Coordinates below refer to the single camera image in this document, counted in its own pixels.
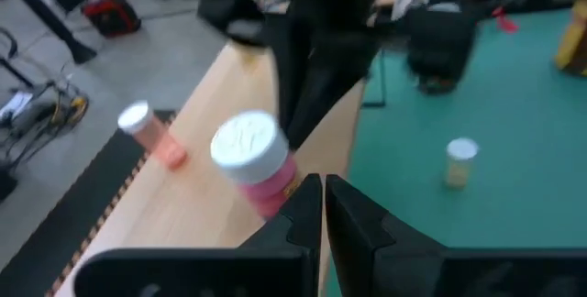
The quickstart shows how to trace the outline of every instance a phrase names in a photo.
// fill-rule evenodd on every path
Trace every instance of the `black mat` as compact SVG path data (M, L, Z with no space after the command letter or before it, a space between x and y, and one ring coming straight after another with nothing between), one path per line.
M157 112L164 120L169 120L172 114L172 111ZM129 182L127 178L143 155L143 149L131 137L117 130L0 272L0 296L44 296L52 287L57 288L54 282L72 264L72 256L88 241L90 231L121 186Z

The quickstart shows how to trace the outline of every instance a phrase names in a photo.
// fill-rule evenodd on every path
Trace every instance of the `red bag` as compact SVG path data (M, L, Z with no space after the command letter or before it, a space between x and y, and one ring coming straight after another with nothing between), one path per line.
M140 18L127 0L99 0L82 8L100 34L107 38L122 36L140 29Z

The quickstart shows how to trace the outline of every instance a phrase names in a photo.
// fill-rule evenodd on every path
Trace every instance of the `pink pill bottle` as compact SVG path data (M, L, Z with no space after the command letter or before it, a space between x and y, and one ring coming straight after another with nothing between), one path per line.
M300 184L287 139L269 113L233 116L214 135L210 155L257 213L269 219Z
M170 170L178 169L188 158L185 148L169 133L146 101L127 107L118 116L118 127Z

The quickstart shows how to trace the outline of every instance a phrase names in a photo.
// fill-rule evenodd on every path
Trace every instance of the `bag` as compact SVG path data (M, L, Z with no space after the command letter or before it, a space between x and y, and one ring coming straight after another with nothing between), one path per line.
M425 94L452 92L471 57L480 15L472 9L458 10L420 6L405 15L404 27L410 37L407 65Z
M99 0L82 7L82 13L106 38L130 34L140 29L141 21L127 0Z

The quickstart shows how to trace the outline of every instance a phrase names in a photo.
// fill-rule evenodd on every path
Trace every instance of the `red tag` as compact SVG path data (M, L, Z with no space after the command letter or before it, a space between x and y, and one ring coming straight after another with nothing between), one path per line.
M518 30L518 26L512 20L505 17L505 12L502 7L496 8L492 13L492 17L497 18L497 24L503 31L514 33Z

